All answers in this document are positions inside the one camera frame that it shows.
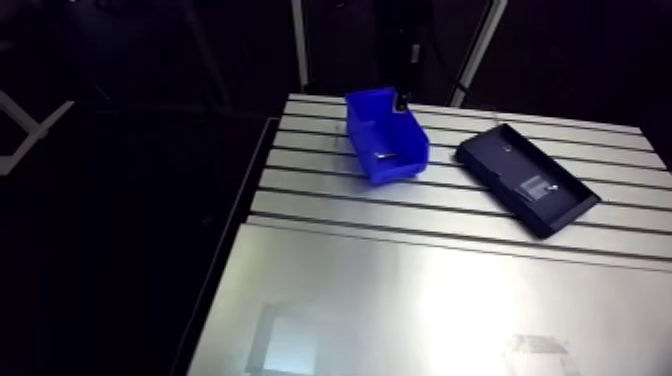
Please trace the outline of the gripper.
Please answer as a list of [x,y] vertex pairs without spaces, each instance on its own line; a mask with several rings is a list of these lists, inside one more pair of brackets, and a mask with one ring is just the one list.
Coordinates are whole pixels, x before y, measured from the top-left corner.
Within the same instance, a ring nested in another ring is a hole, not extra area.
[[400,26],[393,43],[395,109],[398,112],[408,110],[420,69],[421,43],[417,29],[418,26],[414,23]]

